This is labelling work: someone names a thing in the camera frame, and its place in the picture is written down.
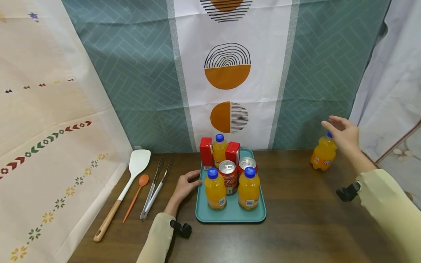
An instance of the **orange juice bottle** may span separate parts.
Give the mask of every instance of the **orange juice bottle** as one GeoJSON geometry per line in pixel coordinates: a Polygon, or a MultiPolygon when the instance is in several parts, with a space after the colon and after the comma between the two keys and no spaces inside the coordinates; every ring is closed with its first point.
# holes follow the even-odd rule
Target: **orange juice bottle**
{"type": "Polygon", "coordinates": [[[224,135],[217,134],[213,143],[213,159],[215,160],[215,167],[219,167],[219,163],[225,160],[225,150],[228,143],[224,141],[224,135]]]}
{"type": "Polygon", "coordinates": [[[326,136],[320,138],[319,145],[316,146],[313,155],[310,158],[310,163],[313,165],[313,168],[320,168],[323,171],[326,171],[335,158],[337,148],[330,132],[328,132],[326,136]]]}
{"type": "Polygon", "coordinates": [[[255,208],[259,203],[260,178],[253,167],[244,169],[238,186],[238,203],[246,210],[255,208]]]}
{"type": "Polygon", "coordinates": [[[224,179],[219,175],[218,169],[209,168],[205,178],[206,196],[212,209],[222,209],[226,204],[226,189],[224,179]]]}

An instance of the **orange half circle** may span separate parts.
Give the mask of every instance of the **orange half circle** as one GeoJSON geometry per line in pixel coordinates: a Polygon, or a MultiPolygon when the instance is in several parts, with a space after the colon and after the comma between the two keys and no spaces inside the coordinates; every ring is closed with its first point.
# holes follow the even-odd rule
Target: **orange half circle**
{"type": "Polygon", "coordinates": [[[205,69],[205,75],[212,86],[230,90],[240,86],[248,77],[251,65],[223,66],[205,69]]]}
{"type": "Polygon", "coordinates": [[[210,0],[212,5],[221,12],[231,12],[237,9],[241,4],[242,0],[210,0]]]}
{"type": "Polygon", "coordinates": [[[216,105],[210,113],[212,126],[222,133],[231,133],[231,102],[216,105]]]}

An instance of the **black line pattern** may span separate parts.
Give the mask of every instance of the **black line pattern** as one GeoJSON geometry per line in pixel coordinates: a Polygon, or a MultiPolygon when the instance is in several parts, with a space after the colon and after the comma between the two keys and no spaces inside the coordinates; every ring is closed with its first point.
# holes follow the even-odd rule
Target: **black line pattern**
{"type": "Polygon", "coordinates": [[[238,133],[248,123],[247,110],[238,103],[231,102],[231,133],[238,133]]]}
{"type": "Polygon", "coordinates": [[[250,64],[250,53],[244,46],[227,43],[212,48],[206,57],[205,69],[250,64]]]}
{"type": "Polygon", "coordinates": [[[200,0],[207,14],[218,23],[238,21],[251,6],[249,0],[200,0]]]}

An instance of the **light yellow sleeve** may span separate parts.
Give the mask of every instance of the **light yellow sleeve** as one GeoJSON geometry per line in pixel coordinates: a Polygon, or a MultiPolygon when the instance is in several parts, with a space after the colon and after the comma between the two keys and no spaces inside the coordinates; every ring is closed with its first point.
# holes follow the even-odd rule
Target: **light yellow sleeve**
{"type": "Polygon", "coordinates": [[[175,220],[171,215],[159,213],[149,230],[148,239],[136,263],[164,263],[168,249],[173,239],[174,229],[170,221],[175,220]]]}
{"type": "Polygon", "coordinates": [[[421,211],[390,174],[381,169],[361,173],[361,205],[398,249],[402,262],[421,262],[421,211]]]}

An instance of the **black clip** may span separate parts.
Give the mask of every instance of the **black clip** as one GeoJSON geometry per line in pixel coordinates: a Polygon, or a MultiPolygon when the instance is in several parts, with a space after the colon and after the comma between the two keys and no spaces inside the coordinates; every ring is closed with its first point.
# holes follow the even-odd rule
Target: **black clip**
{"type": "Polygon", "coordinates": [[[174,230],[178,231],[179,232],[179,235],[181,237],[183,237],[183,238],[187,238],[188,239],[190,237],[190,235],[192,234],[192,227],[189,224],[187,224],[187,223],[184,223],[184,225],[181,226],[181,224],[179,222],[177,222],[175,220],[171,220],[170,221],[170,226],[174,230]]]}
{"type": "Polygon", "coordinates": [[[336,190],[336,194],[343,202],[350,202],[357,196],[357,192],[360,188],[361,186],[358,182],[353,182],[346,188],[342,187],[336,190]]]}

